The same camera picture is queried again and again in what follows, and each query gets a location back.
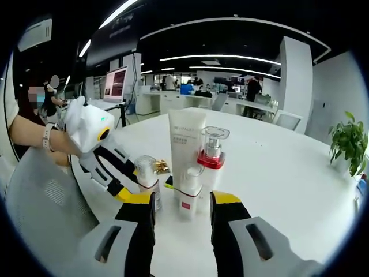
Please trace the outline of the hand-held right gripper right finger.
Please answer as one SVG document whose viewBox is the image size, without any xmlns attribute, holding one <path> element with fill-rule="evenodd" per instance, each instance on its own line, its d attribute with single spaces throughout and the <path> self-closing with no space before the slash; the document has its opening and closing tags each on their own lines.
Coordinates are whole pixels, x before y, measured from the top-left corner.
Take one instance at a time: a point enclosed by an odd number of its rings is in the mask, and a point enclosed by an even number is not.
<svg viewBox="0 0 369 277">
<path fill-rule="evenodd" d="M 210 193 L 211 243 L 218 276 L 319 276 L 320 264 L 303 260 L 289 239 L 252 217 L 230 193 Z"/>
</svg>

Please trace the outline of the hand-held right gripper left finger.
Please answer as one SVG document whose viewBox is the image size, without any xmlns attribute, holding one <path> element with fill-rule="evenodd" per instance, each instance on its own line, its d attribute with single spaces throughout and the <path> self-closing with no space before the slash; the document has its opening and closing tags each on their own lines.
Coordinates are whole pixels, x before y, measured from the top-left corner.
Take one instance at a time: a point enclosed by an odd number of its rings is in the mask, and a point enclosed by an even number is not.
<svg viewBox="0 0 369 277">
<path fill-rule="evenodd" d="M 80 242 L 78 276 L 151 276 L 155 245 L 155 193 L 134 194 L 116 218 L 99 224 Z"/>
</svg>

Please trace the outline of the person's left hand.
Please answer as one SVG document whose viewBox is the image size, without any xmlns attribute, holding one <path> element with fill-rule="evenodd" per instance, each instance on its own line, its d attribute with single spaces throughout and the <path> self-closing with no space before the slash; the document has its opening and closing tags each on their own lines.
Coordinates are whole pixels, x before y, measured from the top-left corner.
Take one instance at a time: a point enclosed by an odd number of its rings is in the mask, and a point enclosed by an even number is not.
<svg viewBox="0 0 369 277">
<path fill-rule="evenodd" d="M 53 150 L 53 152 L 50 152 L 50 156 L 59 166 L 69 167 L 69 155 L 74 155 L 78 158 L 81 155 L 81 151 L 77 148 L 75 143 L 72 142 L 69 135 L 59 130 L 51 131 L 50 147 Z"/>
</svg>

